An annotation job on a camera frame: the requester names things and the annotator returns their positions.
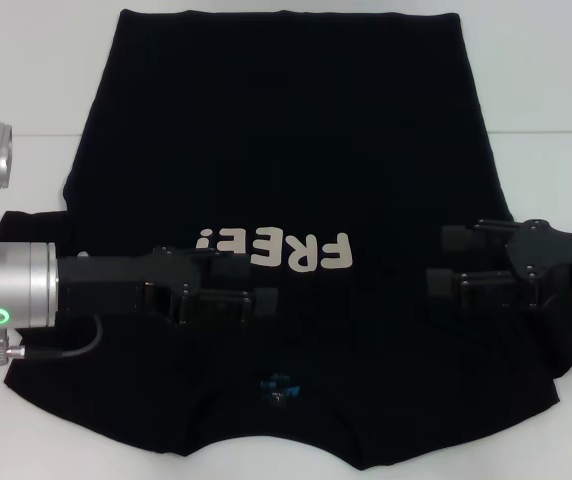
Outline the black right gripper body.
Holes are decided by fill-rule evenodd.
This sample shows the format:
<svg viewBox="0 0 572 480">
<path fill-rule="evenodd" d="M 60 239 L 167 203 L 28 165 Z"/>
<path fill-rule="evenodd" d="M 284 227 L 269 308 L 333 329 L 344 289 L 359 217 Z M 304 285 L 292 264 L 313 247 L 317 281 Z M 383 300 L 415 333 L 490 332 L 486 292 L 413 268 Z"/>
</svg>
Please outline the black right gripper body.
<svg viewBox="0 0 572 480">
<path fill-rule="evenodd" d="M 545 220 L 518 223 L 505 246 L 514 275 L 530 287 L 542 307 L 572 295 L 572 233 Z"/>
</svg>

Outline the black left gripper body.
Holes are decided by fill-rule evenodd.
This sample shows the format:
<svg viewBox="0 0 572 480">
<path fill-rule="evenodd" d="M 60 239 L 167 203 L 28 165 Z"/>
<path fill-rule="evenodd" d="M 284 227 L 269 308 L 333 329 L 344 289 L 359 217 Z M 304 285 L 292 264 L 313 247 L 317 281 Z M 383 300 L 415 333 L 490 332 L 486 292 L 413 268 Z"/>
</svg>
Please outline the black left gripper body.
<svg viewBox="0 0 572 480">
<path fill-rule="evenodd" d="M 153 315 L 177 323 L 202 280 L 190 252 L 163 248 L 143 256 L 61 257 L 57 267 L 57 313 L 70 318 Z"/>
</svg>

